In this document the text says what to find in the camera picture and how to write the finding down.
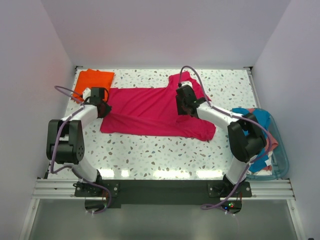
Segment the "magenta pink t-shirt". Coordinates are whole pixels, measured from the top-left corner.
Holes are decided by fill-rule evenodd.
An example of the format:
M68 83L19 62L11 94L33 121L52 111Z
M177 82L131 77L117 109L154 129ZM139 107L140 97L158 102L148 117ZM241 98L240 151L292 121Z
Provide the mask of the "magenta pink t-shirt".
M178 114L179 82L190 82L196 97L204 96L200 84L187 71L171 75L166 87L111 88L108 104L112 109L102 120L100 132L212 140L216 133L214 124Z

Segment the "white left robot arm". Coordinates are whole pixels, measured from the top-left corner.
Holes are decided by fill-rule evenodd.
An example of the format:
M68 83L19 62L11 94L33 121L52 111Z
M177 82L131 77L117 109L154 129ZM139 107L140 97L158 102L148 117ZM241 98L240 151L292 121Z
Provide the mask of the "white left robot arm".
M111 112L110 93L105 87L87 87L82 93L58 85L54 88L78 103L79 107L68 116L48 123L46 156L50 160L49 171L57 174L70 169L81 182L87 183L85 189L88 193L99 196L104 184L99 170L85 158L83 129Z

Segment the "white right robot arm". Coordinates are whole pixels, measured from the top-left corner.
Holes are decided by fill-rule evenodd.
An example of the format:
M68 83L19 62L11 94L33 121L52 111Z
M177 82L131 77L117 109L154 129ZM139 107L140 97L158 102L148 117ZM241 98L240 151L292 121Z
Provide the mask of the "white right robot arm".
M215 106L208 98L197 98L189 84L178 84L176 104L179 115L189 115L209 122L225 130L233 159L229 170L224 175L223 192L230 197L240 190L240 182L246 177L250 164L267 145L262 126L252 113L241 115Z

